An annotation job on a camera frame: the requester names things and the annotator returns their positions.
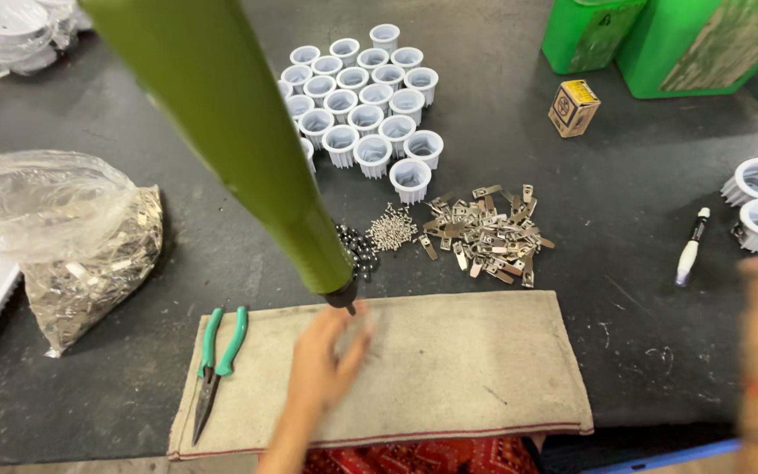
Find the plastic bag of metal parts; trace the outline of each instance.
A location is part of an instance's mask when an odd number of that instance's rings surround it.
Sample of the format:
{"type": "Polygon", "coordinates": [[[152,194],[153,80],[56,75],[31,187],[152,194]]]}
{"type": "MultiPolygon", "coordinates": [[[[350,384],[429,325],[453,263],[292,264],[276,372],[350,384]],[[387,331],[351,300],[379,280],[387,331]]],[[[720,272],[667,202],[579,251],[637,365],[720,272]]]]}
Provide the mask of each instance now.
{"type": "Polygon", "coordinates": [[[0,154],[0,254],[25,274],[46,355],[60,357],[136,289],[162,245],[157,187],[85,154],[0,154]]]}

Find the dark tabletop surface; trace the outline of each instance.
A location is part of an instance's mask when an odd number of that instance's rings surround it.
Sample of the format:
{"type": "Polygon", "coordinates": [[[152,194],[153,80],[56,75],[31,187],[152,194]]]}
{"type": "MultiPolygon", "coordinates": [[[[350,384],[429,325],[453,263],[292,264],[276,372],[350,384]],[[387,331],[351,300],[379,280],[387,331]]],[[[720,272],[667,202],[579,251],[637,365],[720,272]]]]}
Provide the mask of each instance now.
{"type": "MultiPolygon", "coordinates": [[[[596,426],[732,421],[742,305],[733,265],[744,254],[729,237],[737,212],[718,189],[738,163],[758,156],[758,104],[745,90],[637,101],[615,67],[582,74],[601,108],[586,135],[564,140],[547,109],[558,84],[573,78],[552,73],[539,52],[550,1],[246,7],[277,74],[294,47],[328,48],[343,37],[367,47],[380,23],[399,25],[399,45],[425,53],[440,83],[423,127],[446,141],[428,196],[534,185],[534,221],[558,245],[535,259],[536,287],[558,293],[596,426]],[[713,217],[694,277],[674,287],[703,206],[713,217]]],[[[203,73],[218,73],[218,65],[203,73]]],[[[218,305],[264,309],[319,298],[98,37],[83,38],[50,70],[0,84],[0,152],[36,148],[93,154],[140,186],[159,185],[165,250],[150,279],[62,359],[43,356],[48,345],[17,291],[0,317],[0,463],[163,454],[199,316],[218,305]]],[[[398,202],[387,180],[316,161],[336,220],[366,229],[398,202]]],[[[428,218],[423,206],[413,214],[419,223],[428,218]]],[[[469,278],[448,253],[432,262],[419,245],[381,257],[363,296],[508,288],[469,278]]],[[[516,318],[521,324],[521,309],[516,318]]]]}

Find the white pen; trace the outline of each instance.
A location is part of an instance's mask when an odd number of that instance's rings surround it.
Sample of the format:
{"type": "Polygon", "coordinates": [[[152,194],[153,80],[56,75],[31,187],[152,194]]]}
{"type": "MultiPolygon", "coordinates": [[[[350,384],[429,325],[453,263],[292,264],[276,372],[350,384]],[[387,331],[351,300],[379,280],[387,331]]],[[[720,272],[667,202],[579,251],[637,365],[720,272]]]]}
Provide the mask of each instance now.
{"type": "Polygon", "coordinates": [[[707,227],[707,219],[709,219],[709,208],[703,208],[697,214],[695,229],[692,230],[689,243],[684,247],[683,253],[680,254],[680,260],[677,263],[675,285],[679,287],[684,287],[689,282],[689,271],[692,269],[692,265],[695,265],[698,243],[701,241],[704,228],[707,227]]]}

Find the green electric screwdriver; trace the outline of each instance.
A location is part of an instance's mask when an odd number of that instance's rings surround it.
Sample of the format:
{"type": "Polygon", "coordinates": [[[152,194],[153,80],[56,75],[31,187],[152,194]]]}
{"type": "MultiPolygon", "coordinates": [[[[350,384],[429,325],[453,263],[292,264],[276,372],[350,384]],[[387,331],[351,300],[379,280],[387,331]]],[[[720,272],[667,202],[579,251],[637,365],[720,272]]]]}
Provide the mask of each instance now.
{"type": "Polygon", "coordinates": [[[204,165],[289,255],[306,287],[353,314],[353,262],[238,0],[80,3],[204,165]]]}

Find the small cardboard box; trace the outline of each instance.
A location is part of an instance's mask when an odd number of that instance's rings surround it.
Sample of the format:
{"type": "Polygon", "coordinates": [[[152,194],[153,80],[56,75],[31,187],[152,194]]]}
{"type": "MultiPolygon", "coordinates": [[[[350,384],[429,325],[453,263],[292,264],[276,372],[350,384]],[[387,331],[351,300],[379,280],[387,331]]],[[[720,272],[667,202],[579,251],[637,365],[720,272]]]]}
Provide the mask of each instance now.
{"type": "Polygon", "coordinates": [[[563,138],[583,135],[600,104],[586,81],[566,81],[560,84],[548,118],[563,138]]]}

